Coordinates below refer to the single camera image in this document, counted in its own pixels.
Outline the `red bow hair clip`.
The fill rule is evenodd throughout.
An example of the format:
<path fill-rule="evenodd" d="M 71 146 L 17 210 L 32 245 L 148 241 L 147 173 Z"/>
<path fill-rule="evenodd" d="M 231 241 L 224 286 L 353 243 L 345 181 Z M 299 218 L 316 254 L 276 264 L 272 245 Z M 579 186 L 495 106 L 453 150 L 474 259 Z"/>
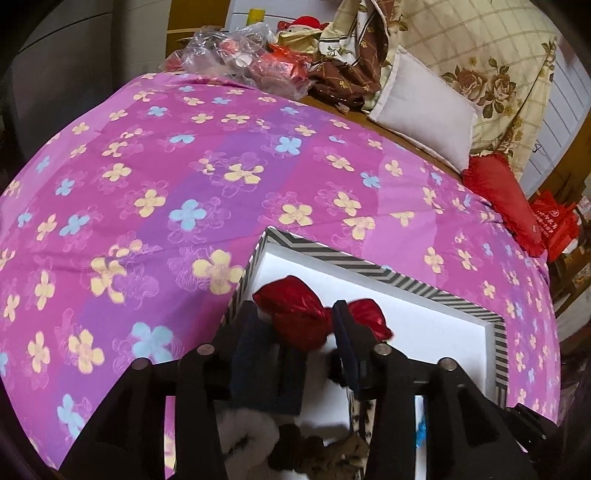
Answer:
<path fill-rule="evenodd" d="M 315 292 L 296 276 L 263 285 L 252 294 L 252 301 L 270 317 L 280 337 L 300 351 L 318 350 L 332 334 L 332 309 L 325 307 Z M 390 340 L 394 336 L 382 309 L 374 300 L 359 299 L 348 305 L 353 320 L 369 327 L 377 341 Z"/>

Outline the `white fluffy scrunchie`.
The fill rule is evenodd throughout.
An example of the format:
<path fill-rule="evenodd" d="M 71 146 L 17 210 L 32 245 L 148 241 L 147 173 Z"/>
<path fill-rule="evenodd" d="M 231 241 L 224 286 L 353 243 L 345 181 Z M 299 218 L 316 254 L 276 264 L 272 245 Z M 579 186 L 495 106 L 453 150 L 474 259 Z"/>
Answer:
<path fill-rule="evenodd" d="M 228 479 L 246 479 L 280 439 L 273 417 L 257 410 L 226 409 L 217 415 L 216 423 Z"/>

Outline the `brown scrunchie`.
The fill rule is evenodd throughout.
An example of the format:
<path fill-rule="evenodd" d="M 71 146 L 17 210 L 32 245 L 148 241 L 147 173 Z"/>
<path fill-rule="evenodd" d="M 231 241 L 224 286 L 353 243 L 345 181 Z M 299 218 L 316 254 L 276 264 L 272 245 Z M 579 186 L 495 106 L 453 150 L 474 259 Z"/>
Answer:
<path fill-rule="evenodd" d="M 301 442 L 294 471 L 308 479 L 360 479 L 369 458 L 369 445 L 359 435 L 324 444 L 321 437 L 310 436 Z"/>

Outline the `leopard print hair bow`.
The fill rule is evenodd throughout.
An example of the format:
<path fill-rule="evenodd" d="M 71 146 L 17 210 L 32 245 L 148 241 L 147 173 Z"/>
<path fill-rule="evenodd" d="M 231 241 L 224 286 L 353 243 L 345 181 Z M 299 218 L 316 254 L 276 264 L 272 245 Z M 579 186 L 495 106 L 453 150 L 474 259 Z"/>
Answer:
<path fill-rule="evenodd" d="M 370 445 L 375 423 L 376 400 L 359 400 L 352 391 L 348 392 L 349 426 L 351 432 Z"/>

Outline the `striped white tray box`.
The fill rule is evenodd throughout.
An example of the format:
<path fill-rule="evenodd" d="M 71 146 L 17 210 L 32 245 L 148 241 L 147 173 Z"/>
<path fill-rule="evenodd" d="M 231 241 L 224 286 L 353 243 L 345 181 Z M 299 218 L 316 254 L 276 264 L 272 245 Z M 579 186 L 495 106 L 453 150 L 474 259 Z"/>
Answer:
<path fill-rule="evenodd" d="M 224 314 L 231 323 L 270 283 L 294 276 L 335 329 L 308 357 L 304 434 L 337 440 L 370 400 L 370 479 L 510 479 L 521 450 L 502 416 L 503 319 L 427 283 L 301 236 L 267 228 Z"/>

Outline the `pink floral bedsheet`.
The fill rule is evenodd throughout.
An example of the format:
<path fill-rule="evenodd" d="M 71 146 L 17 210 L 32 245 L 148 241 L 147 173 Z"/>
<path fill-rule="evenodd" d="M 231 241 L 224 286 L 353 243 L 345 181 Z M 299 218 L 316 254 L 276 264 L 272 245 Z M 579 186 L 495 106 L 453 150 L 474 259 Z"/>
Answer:
<path fill-rule="evenodd" d="M 1 196 L 1 377 L 45 462 L 133 359 L 214 335 L 270 226 L 499 314 L 509 402 L 557 417 L 546 262 L 482 197 L 352 121 L 151 73 L 45 142 Z"/>

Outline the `red cushion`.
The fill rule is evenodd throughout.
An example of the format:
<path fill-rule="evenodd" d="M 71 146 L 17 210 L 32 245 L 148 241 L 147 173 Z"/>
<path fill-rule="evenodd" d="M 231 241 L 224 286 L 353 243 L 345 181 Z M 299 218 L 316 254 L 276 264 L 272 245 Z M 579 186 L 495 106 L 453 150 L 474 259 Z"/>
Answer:
<path fill-rule="evenodd" d="M 544 253 L 540 227 L 505 155 L 495 152 L 471 156 L 468 168 L 462 172 L 462 182 L 492 205 L 506 229 L 530 257 L 537 258 Z"/>

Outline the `red shopping bag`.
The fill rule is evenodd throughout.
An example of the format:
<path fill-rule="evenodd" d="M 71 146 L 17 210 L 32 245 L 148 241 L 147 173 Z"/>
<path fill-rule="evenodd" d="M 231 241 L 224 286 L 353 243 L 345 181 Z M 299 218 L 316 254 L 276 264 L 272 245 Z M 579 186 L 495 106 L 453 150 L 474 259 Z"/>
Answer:
<path fill-rule="evenodd" d="M 579 235 L 575 203 L 559 203 L 549 190 L 542 191 L 531 204 L 541 229 L 548 261 L 555 261 Z"/>

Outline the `white pillow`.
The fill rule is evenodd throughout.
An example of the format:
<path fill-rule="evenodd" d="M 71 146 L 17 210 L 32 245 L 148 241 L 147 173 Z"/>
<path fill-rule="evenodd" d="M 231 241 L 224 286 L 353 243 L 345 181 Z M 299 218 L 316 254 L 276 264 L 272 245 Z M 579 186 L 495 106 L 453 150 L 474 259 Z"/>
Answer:
<path fill-rule="evenodd" d="M 481 109 L 402 47 L 369 119 L 461 173 Z"/>

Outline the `brown patterned cloth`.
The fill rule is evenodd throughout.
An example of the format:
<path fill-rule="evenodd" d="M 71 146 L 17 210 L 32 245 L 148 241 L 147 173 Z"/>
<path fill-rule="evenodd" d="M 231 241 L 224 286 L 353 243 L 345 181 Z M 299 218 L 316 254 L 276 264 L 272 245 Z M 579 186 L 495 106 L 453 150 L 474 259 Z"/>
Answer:
<path fill-rule="evenodd" d="M 342 1 L 318 40 L 311 66 L 311 96 L 360 109 L 381 90 L 392 31 L 402 17 L 399 1 Z"/>

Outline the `clear plastic bag of items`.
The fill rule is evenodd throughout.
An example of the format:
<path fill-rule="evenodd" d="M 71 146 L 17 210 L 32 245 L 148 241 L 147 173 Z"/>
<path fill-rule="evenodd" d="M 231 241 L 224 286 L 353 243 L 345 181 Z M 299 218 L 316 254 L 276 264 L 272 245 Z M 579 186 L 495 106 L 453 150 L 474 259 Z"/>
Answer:
<path fill-rule="evenodd" d="M 161 71 L 226 79 L 290 100 L 304 98 L 315 84 L 311 57 L 277 44 L 270 26 L 261 22 L 232 32 L 201 27 L 181 44 Z"/>

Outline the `red santa plush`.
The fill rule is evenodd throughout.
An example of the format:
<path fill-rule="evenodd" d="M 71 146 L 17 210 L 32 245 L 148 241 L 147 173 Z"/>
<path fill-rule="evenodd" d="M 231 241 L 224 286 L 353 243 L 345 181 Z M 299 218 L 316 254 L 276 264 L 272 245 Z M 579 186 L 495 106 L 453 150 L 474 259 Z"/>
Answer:
<path fill-rule="evenodd" d="M 300 16 L 293 21 L 277 23 L 277 42 L 290 48 L 307 48 L 315 46 L 322 35 L 322 31 L 329 26 L 328 22 L 321 22 L 314 16 Z"/>

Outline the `floral beige quilt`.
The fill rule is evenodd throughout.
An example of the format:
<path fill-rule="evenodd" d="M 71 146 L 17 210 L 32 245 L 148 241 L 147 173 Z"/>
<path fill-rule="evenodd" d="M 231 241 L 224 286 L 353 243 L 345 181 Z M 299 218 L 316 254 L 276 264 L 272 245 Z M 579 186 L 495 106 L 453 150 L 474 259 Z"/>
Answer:
<path fill-rule="evenodd" d="M 370 112 L 402 47 L 481 109 L 471 152 L 507 157 L 523 175 L 549 102 L 557 36 L 530 1 L 399 1 L 381 90 L 361 108 Z"/>

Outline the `grey wardrobe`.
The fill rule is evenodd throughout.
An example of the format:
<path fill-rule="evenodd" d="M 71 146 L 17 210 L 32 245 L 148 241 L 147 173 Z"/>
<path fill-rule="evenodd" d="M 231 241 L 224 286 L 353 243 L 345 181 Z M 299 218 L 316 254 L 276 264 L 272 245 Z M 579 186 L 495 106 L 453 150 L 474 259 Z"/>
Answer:
<path fill-rule="evenodd" d="M 63 1 L 31 32 L 1 81 L 9 145 L 26 162 L 53 134 L 164 58 L 168 1 Z"/>

